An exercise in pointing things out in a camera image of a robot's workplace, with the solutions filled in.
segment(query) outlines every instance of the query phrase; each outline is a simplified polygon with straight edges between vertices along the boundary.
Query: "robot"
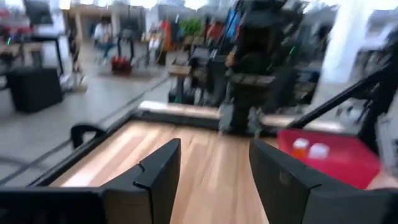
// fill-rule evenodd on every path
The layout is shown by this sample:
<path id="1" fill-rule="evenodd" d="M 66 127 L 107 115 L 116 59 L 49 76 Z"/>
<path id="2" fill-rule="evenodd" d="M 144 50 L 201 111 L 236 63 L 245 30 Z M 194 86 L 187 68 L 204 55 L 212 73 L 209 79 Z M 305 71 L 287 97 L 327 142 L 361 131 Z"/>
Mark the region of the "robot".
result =
<path id="1" fill-rule="evenodd" d="M 254 0 L 238 1 L 236 5 L 236 11 L 240 12 L 242 17 L 235 50 L 227 62 L 227 76 L 230 77 L 231 86 L 229 95 L 233 98 L 233 112 L 229 124 L 231 131 L 247 131 L 251 108 L 258 108 L 267 100 L 271 100 L 268 104 L 273 106 L 268 106 L 266 111 L 263 111 L 271 113 L 277 109 L 277 100 L 283 100 L 267 99 L 270 83 L 253 85 L 261 83 L 253 82 L 253 79 L 273 76 L 274 78 L 268 79 L 278 83 L 278 86 L 273 88 L 280 88 L 281 85 L 285 89 L 294 87 L 296 75 L 286 69 L 281 72 L 280 68 L 286 65 L 291 67 L 294 64 L 289 60 L 291 46 L 286 43 L 289 43 L 290 37 L 303 19 L 303 5 L 297 3 L 292 9 L 287 10 L 283 9 L 286 2 L 287 0 Z M 252 77 L 251 83 L 243 82 L 248 76 Z"/>

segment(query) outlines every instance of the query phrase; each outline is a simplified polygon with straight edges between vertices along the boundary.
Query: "concrete floor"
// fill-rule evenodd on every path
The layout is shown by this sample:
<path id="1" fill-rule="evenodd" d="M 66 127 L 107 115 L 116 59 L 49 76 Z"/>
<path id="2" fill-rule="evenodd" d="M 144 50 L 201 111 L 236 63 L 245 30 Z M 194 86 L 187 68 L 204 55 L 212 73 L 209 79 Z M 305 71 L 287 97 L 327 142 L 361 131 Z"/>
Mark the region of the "concrete floor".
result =
<path id="1" fill-rule="evenodd" d="M 137 46 L 136 51 L 139 55 L 142 46 Z M 69 130 L 74 124 L 89 122 L 106 128 L 143 100 L 167 101 L 171 81 L 164 69 L 140 66 L 133 71 L 136 78 L 118 78 L 106 75 L 109 66 L 98 66 L 94 62 L 99 56 L 90 44 L 84 45 L 80 59 L 88 91 L 67 95 L 59 105 L 39 113 L 16 113 L 9 92 L 0 91 L 0 185 L 26 185 L 68 156 L 72 151 Z M 346 87 L 322 83 L 309 108 L 322 104 Z M 321 119 L 336 120 L 335 111 Z M 353 127 L 353 119 L 342 120 Z"/>

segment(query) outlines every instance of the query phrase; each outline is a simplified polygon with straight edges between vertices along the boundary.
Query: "wooden platform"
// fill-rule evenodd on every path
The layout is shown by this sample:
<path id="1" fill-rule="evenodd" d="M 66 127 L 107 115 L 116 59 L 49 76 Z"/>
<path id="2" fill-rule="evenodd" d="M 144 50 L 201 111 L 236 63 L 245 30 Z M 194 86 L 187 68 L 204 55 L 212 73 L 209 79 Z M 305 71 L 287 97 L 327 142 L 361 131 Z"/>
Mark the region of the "wooden platform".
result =
<path id="1" fill-rule="evenodd" d="M 249 139 L 205 129 L 128 123 L 52 186 L 99 186 L 172 138 L 182 141 L 182 162 L 171 223 L 268 223 L 251 174 Z"/>

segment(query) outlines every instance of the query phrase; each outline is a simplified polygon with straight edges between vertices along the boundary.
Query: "white column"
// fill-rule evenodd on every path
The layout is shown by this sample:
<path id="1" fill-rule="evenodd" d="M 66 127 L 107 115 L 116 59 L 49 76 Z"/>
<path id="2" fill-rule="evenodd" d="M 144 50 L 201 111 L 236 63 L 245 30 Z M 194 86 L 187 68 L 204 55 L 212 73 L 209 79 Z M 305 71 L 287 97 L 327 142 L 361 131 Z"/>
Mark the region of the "white column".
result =
<path id="1" fill-rule="evenodd" d="M 323 61 L 322 82 L 349 81 L 373 11 L 370 1 L 372 0 L 341 1 Z"/>

